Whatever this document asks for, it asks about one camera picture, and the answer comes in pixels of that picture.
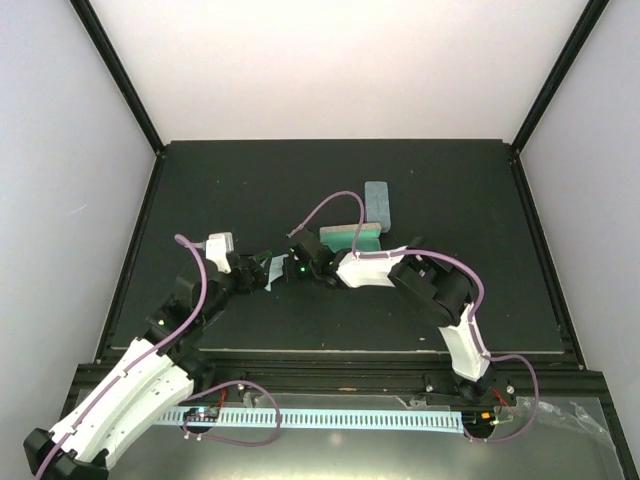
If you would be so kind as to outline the grey fuzzy glasses case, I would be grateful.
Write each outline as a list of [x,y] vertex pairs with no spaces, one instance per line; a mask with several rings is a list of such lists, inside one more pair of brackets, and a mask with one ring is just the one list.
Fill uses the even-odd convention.
[[332,252],[351,249],[354,239],[356,249],[363,252],[376,252],[381,250],[380,234],[382,228],[379,223],[364,223],[356,235],[358,225],[325,226],[319,229],[320,241]]

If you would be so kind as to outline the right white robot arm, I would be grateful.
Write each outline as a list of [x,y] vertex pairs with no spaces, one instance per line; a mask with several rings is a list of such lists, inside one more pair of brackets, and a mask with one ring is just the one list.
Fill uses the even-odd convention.
[[422,245],[416,238],[393,250],[333,252],[310,232],[300,231],[289,239],[285,275],[334,289],[396,289],[426,313],[445,342],[454,375],[448,396],[477,403],[491,390],[490,353],[476,321],[484,287],[469,267]]

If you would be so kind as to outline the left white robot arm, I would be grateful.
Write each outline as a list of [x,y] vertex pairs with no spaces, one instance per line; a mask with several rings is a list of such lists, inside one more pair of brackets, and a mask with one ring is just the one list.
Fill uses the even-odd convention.
[[233,296],[268,285],[271,260],[227,252],[193,257],[194,278],[177,278],[173,292],[151,315],[147,333],[131,341],[73,411],[24,440],[35,478],[106,479],[167,411],[235,386],[233,380],[216,381],[213,365],[195,344]]

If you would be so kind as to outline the blue fuzzy glasses case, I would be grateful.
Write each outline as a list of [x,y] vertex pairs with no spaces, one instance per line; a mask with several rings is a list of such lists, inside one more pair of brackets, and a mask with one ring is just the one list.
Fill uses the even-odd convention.
[[391,208],[388,184],[384,181],[366,181],[365,215],[368,223],[377,223],[382,233],[391,229]]

